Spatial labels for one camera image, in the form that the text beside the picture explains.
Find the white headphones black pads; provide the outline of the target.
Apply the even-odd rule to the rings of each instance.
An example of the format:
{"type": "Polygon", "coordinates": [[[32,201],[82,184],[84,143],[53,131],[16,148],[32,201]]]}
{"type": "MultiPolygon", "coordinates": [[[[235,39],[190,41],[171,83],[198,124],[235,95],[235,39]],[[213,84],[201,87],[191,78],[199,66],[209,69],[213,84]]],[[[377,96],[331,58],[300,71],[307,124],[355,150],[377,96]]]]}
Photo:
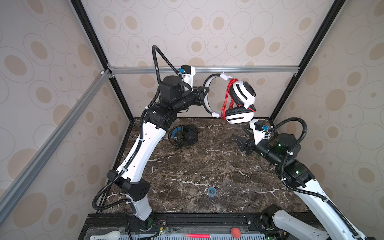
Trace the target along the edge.
{"type": "Polygon", "coordinates": [[[211,108],[208,97],[204,99],[205,110],[212,117],[221,118],[230,124],[250,122],[256,112],[254,106],[256,92],[253,87],[247,81],[234,79],[224,73],[210,75],[206,78],[204,87],[209,87],[212,81],[217,78],[228,82],[221,111],[217,113],[211,108]]]}

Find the black headphones blue headband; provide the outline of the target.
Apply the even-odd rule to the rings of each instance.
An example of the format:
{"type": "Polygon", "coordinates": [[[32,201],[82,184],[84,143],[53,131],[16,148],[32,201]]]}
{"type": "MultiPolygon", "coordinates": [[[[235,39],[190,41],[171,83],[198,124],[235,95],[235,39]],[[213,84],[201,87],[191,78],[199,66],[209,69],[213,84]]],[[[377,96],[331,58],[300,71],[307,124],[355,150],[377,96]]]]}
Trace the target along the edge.
{"type": "Polygon", "coordinates": [[[195,145],[199,140],[199,129],[196,125],[183,125],[170,130],[168,140],[174,147],[183,148],[195,145]]]}

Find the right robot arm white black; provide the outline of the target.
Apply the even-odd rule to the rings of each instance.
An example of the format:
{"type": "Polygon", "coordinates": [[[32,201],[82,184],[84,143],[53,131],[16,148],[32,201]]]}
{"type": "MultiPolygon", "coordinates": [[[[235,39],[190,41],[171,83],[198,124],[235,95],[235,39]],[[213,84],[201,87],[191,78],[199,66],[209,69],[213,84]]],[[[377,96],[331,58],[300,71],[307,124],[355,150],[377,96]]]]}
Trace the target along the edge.
{"type": "Polygon", "coordinates": [[[267,231],[281,230],[299,240],[367,240],[333,203],[313,173],[297,160],[301,142],[307,135],[307,123],[297,117],[279,124],[262,126],[262,121],[250,121],[244,131],[249,139],[233,135],[241,152],[257,153],[275,167],[282,184],[293,191],[311,210],[323,227],[319,230],[272,204],[261,213],[260,222],[267,231]]]}

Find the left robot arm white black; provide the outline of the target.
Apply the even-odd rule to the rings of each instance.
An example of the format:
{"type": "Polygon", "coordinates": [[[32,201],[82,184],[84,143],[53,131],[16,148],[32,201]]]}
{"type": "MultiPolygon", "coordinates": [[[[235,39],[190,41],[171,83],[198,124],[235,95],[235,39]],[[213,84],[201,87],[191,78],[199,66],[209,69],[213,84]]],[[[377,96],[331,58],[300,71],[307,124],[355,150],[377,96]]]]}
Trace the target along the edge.
{"type": "Polygon", "coordinates": [[[92,201],[92,207],[97,211],[128,203],[141,221],[146,221],[153,212],[148,200],[150,183],[143,179],[150,156],[177,119],[178,113],[190,106],[203,105],[209,92],[208,87],[193,87],[188,83],[186,77],[192,74],[191,66],[183,65],[176,69],[156,45],[152,46],[152,54],[158,81],[157,92],[142,112],[139,136],[131,151],[117,170],[109,171],[109,183],[92,201]],[[99,198],[112,184],[120,187],[126,198],[109,205],[99,205],[99,198]]]}

